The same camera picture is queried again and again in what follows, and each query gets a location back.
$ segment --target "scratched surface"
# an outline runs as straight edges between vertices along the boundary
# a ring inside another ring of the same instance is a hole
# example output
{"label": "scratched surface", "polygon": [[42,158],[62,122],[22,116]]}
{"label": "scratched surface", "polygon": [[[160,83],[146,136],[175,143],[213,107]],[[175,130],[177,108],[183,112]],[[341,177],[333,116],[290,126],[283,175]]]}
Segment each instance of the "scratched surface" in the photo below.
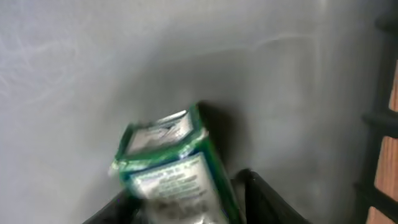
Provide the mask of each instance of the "scratched surface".
{"label": "scratched surface", "polygon": [[389,0],[0,1],[0,223],[81,223],[130,121],[211,100],[226,168],[348,223]]}

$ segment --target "wooden surface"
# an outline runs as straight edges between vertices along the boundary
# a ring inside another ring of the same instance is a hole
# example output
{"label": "wooden surface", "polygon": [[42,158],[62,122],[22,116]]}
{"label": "wooden surface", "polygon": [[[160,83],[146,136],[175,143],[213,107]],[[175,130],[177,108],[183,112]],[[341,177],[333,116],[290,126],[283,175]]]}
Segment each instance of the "wooden surface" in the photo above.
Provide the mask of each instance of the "wooden surface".
{"label": "wooden surface", "polygon": [[[398,69],[391,93],[390,109],[398,111]],[[398,201],[398,139],[384,137],[374,185],[383,193]],[[393,224],[375,208],[369,210],[368,224]]]}

